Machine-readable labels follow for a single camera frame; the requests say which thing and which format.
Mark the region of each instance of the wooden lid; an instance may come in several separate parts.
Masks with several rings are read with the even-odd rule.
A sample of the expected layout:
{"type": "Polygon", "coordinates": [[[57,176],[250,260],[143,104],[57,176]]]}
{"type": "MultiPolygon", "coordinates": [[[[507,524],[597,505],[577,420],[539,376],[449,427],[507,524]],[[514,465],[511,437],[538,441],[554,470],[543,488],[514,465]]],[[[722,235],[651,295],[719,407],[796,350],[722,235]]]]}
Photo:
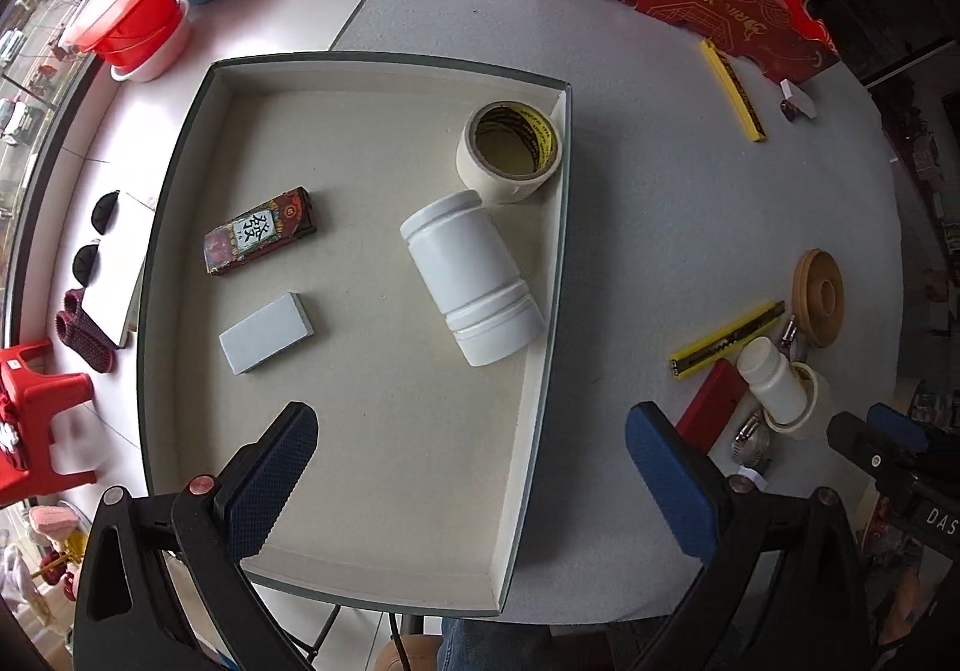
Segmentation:
{"type": "Polygon", "coordinates": [[[812,249],[793,275],[793,312],[812,347],[828,347],[843,326],[843,276],[827,251],[812,249]]]}

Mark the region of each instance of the gray table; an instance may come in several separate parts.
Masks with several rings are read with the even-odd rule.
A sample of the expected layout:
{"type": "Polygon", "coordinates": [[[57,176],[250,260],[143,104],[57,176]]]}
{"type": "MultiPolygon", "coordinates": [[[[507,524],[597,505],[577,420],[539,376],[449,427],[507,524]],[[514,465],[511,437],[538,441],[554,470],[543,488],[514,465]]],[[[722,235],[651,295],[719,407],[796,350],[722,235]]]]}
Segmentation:
{"type": "MultiPolygon", "coordinates": [[[[808,82],[820,116],[787,123],[779,88],[737,64],[768,134],[747,141],[698,38],[616,0],[366,0],[335,48],[491,62],[573,86],[571,186],[544,434],[503,618],[596,623],[672,609],[698,564],[675,544],[623,444],[627,410],[678,420],[703,374],[667,355],[768,299],[804,251],[844,274],[847,319],[810,364],[837,405],[890,398],[901,255],[880,115],[845,66],[808,82]]],[[[864,480],[823,439],[778,441],[772,491],[864,480]]],[[[714,459],[726,473],[724,446],[714,459]]]]}

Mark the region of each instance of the window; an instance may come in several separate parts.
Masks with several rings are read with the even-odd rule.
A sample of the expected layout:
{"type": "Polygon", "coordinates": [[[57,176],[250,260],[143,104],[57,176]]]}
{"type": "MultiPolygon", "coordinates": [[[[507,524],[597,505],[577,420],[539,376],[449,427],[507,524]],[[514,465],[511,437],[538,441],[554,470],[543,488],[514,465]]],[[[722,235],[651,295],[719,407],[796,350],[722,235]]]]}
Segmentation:
{"type": "Polygon", "coordinates": [[[0,300],[37,155],[85,55],[59,46],[80,0],[13,0],[0,13],[0,300]]]}

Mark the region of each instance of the small white bottle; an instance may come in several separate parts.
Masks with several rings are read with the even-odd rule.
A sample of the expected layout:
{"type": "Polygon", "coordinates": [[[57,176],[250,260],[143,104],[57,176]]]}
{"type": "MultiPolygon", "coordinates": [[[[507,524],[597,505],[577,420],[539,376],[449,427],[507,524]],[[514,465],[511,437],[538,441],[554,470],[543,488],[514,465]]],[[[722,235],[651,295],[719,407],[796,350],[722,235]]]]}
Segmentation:
{"type": "Polygon", "coordinates": [[[416,211],[400,235],[469,364],[502,360],[544,332],[530,288],[474,190],[416,211]]]}
{"type": "Polygon", "coordinates": [[[743,347],[736,369],[750,385],[750,392],[779,425],[790,425],[803,415],[808,404],[806,390],[789,361],[769,338],[760,336],[743,347]]]}

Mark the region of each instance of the shallow cardboard tray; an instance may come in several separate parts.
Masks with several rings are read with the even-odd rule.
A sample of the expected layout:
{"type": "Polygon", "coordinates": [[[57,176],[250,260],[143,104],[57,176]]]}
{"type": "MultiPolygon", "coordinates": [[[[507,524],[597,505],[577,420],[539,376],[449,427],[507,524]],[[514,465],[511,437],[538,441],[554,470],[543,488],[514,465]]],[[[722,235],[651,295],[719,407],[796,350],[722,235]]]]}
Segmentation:
{"type": "Polygon", "coordinates": [[[285,406],[320,422],[313,460],[254,581],[434,615],[506,598],[536,460],[560,292],[569,86],[473,62],[388,54],[214,64],[179,136],[144,270],[137,391],[151,492],[217,473],[285,406]],[[551,116],[563,165],[491,214],[549,321],[522,352],[471,368],[419,277],[400,223],[463,189],[467,117],[497,100],[551,116]],[[202,238],[296,186],[316,235],[222,278],[202,238]],[[234,376],[221,332],[291,291],[316,334],[234,376]]]}

